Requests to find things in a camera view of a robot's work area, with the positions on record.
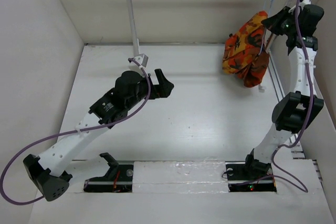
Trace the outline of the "blue wire hanger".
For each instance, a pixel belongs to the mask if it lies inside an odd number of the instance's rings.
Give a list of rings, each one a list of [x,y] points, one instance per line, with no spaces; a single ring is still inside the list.
[[[267,1],[268,1],[268,0],[264,0],[264,8],[266,7]],[[270,16],[270,14],[271,14],[271,9],[272,9],[272,6],[273,6],[274,1],[275,1],[275,0],[269,0],[269,6],[268,6],[268,8],[266,9],[266,13],[268,14],[268,16]],[[264,48],[265,48],[265,37],[266,37],[266,33],[267,33],[267,29],[264,28],[264,34],[263,34],[263,36],[262,36],[261,48],[260,48],[260,51],[259,51],[259,55],[262,53],[262,51],[263,51]]]

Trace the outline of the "orange camouflage trousers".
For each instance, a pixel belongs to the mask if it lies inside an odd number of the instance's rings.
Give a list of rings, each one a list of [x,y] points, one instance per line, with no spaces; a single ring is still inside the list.
[[[259,11],[225,42],[222,70],[225,74],[235,74],[247,88],[262,83],[269,65],[269,54],[263,43],[265,27],[262,24],[267,18],[264,10]]]

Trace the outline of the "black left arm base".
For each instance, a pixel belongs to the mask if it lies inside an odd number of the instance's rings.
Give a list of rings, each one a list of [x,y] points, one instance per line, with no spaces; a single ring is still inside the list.
[[[109,168],[105,175],[85,180],[83,191],[86,193],[131,193],[134,164],[119,164]]]

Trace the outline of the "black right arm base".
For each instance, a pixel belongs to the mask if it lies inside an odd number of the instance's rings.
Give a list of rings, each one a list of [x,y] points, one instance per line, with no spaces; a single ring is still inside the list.
[[[277,192],[272,169],[251,170],[244,161],[225,162],[222,178],[227,179],[230,193]]]

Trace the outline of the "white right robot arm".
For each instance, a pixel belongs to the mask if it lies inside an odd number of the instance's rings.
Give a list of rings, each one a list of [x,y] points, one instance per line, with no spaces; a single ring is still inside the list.
[[[275,106],[272,126],[263,141],[245,159],[243,173],[257,179],[267,175],[274,151],[294,134],[305,130],[324,106],[313,84],[314,59],[318,40],[313,33],[324,15],[323,8],[305,4],[284,7],[261,23],[275,35],[286,35],[290,61],[289,93]]]

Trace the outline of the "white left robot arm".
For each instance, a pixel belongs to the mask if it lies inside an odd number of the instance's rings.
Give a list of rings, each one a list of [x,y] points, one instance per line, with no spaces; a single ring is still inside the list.
[[[59,198],[70,186],[72,173],[66,171],[70,162],[93,140],[111,129],[116,122],[124,121],[129,111],[141,101],[167,98],[174,89],[161,69],[155,71],[158,84],[151,77],[135,71],[125,71],[115,85],[90,108],[77,131],[62,137],[48,150],[23,160],[27,174],[47,201]]]

